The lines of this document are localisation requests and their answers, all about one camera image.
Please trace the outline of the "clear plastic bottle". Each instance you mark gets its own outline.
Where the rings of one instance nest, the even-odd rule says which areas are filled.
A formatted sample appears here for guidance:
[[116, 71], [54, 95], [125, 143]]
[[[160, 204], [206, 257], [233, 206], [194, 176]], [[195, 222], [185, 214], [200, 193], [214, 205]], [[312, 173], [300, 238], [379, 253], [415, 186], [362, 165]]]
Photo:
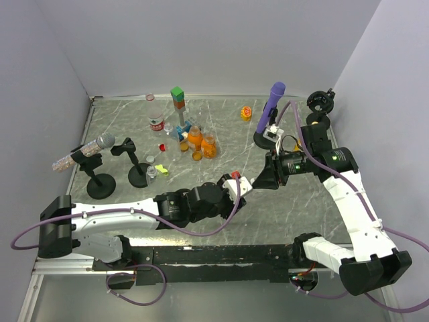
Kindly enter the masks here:
[[157, 182], [158, 170], [154, 166], [149, 165], [146, 169], [145, 177], [147, 186], [152, 186]]

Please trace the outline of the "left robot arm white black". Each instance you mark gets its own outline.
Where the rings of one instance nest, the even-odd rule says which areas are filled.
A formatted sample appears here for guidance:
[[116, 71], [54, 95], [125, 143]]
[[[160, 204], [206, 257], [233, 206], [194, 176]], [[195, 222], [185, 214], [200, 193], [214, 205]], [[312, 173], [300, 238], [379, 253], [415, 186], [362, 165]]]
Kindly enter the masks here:
[[132, 262], [130, 241], [107, 233], [124, 229], [176, 229], [221, 216], [231, 219], [253, 190], [249, 180], [226, 174], [216, 182], [180, 189], [134, 203], [89, 205], [57, 197], [40, 215], [38, 257], [61, 258], [71, 253], [92, 256], [123, 270]]

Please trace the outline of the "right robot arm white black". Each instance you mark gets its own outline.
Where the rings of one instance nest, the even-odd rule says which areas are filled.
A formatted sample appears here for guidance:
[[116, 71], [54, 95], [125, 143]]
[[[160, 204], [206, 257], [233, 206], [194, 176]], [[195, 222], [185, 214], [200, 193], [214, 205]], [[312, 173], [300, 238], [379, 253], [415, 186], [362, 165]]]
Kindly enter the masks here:
[[386, 234], [363, 188], [357, 163], [348, 148], [334, 148], [321, 123], [301, 127], [300, 150], [282, 148], [282, 137], [266, 131], [253, 136], [267, 150], [265, 165], [254, 189], [276, 190], [291, 175], [317, 176], [335, 202], [351, 239], [352, 250], [333, 244], [319, 233], [294, 239], [290, 256], [300, 267], [314, 262], [338, 274], [352, 295], [394, 284], [411, 266], [407, 251], [399, 251]]

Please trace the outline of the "short orange bottle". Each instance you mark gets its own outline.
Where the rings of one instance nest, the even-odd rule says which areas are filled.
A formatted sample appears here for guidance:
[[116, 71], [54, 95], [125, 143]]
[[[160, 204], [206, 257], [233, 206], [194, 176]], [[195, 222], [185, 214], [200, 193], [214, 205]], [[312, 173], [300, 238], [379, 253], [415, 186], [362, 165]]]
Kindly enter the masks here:
[[206, 134], [201, 143], [202, 155], [205, 158], [214, 158], [217, 155], [217, 146], [215, 137], [212, 134]]

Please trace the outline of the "tall orange bottle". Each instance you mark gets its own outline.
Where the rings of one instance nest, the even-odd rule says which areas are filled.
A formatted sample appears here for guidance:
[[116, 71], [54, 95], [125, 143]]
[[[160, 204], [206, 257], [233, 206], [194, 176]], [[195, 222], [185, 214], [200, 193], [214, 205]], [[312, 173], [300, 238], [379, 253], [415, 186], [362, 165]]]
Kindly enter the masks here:
[[198, 126], [193, 125], [188, 132], [188, 147], [194, 151], [200, 151], [201, 149], [201, 143], [202, 143], [202, 133]]

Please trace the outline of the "small clear bottle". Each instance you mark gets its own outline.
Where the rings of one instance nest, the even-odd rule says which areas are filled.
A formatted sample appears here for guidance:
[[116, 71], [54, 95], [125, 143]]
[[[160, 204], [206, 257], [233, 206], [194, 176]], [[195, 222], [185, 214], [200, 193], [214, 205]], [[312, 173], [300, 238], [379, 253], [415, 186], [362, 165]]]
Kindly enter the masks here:
[[164, 132], [168, 138], [179, 142], [179, 135], [177, 129], [169, 122], [164, 124]]

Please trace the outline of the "red label water bottle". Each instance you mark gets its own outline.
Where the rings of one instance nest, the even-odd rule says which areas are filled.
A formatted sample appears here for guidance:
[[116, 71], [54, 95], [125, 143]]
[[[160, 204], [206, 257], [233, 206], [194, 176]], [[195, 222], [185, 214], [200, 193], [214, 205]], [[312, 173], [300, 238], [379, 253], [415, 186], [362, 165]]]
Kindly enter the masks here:
[[148, 105], [149, 126], [153, 131], [162, 131], [164, 128], [164, 114], [159, 102], [152, 93], [145, 95]]

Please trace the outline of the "black microphone stand centre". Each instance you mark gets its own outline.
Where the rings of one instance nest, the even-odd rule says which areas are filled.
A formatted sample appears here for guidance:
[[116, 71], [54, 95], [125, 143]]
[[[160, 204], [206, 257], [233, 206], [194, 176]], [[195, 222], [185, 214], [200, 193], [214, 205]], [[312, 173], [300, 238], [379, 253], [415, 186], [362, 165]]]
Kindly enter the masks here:
[[[277, 106], [275, 106], [269, 112], [269, 121], [267, 123], [267, 127], [269, 127], [275, 123], [275, 119], [276, 119], [277, 115], [278, 115], [278, 108], [277, 108]], [[264, 149], [264, 150], [274, 150], [275, 149], [275, 142], [270, 141], [269, 139], [265, 138], [263, 136], [263, 133], [255, 132], [253, 134], [253, 141], [254, 141], [255, 145], [261, 149]]]

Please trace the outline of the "orange cap front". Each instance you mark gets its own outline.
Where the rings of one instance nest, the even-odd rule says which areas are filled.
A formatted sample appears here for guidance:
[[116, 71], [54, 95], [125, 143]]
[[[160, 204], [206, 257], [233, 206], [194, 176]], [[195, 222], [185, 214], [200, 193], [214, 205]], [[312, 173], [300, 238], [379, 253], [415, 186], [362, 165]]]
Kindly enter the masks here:
[[194, 161], [199, 161], [202, 159], [202, 154], [200, 153], [200, 151], [196, 151], [192, 153], [192, 159]]

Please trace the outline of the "orange cap near bottles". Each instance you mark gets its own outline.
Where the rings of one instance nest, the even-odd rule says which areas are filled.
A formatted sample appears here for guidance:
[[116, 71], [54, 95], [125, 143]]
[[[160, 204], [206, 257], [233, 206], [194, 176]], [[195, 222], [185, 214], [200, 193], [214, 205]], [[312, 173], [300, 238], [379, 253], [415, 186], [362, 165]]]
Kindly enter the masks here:
[[182, 143], [180, 144], [180, 149], [185, 152], [188, 150], [188, 144], [187, 143]]

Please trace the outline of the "lime green block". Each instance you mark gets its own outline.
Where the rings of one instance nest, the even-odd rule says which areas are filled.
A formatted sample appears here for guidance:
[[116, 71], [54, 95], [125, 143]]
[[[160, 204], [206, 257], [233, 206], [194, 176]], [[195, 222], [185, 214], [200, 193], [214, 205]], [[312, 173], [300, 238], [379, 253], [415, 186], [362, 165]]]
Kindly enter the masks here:
[[165, 168], [162, 164], [155, 165], [155, 169], [156, 169], [159, 173], [161, 173], [161, 174], [163, 174], [163, 175], [165, 175], [165, 176], [168, 176], [168, 175], [169, 175], [168, 169], [167, 169], [167, 168]]

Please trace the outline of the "purple microphone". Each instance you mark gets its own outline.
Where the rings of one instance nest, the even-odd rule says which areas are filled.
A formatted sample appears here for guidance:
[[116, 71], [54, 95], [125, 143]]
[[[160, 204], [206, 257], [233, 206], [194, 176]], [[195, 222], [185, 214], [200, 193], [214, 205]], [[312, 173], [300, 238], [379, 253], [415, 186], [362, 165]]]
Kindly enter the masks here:
[[265, 131], [266, 125], [268, 124], [272, 114], [271, 111], [277, 106], [278, 101], [284, 96], [285, 91], [286, 91], [286, 85], [283, 82], [276, 82], [272, 86], [270, 90], [269, 98], [265, 104], [263, 113], [257, 124], [257, 129], [256, 129], [257, 133], [262, 134]]

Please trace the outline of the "colourful block tower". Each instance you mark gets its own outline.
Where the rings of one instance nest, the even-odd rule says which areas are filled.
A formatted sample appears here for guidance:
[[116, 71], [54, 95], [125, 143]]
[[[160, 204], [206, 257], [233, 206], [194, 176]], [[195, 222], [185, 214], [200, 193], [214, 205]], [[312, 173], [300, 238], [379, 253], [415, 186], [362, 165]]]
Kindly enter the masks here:
[[179, 140], [183, 141], [187, 138], [187, 133], [192, 126], [196, 126], [198, 129], [202, 127], [194, 117], [186, 115], [184, 91], [180, 87], [174, 87], [170, 90], [170, 94], [173, 99], [174, 109], [179, 117], [179, 124], [176, 126], [176, 131], [178, 132]]

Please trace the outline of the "silver glitter microphone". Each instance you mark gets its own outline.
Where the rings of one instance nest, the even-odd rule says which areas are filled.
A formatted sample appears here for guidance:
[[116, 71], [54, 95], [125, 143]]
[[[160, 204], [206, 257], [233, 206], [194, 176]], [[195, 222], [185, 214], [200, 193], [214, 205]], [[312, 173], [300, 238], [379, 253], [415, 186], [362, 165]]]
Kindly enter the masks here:
[[63, 172], [74, 166], [76, 161], [74, 160], [74, 155], [79, 152], [85, 157], [91, 157], [100, 151], [112, 148], [115, 144], [115, 136], [109, 132], [102, 133], [97, 139], [77, 148], [73, 152], [69, 153], [69, 155], [59, 159], [58, 161], [52, 164], [52, 170], [55, 172]]

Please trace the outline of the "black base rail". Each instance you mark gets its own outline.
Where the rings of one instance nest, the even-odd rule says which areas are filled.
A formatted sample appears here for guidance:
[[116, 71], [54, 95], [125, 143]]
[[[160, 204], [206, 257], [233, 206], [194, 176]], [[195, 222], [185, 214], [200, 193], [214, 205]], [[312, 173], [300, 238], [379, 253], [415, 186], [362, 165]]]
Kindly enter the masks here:
[[297, 260], [292, 246], [229, 245], [229, 246], [146, 246], [134, 247], [131, 259], [120, 264], [93, 262], [95, 272], [136, 274], [136, 285], [163, 282], [157, 266], [169, 283], [241, 282], [267, 280], [288, 283], [293, 273], [322, 268], [310, 260]]

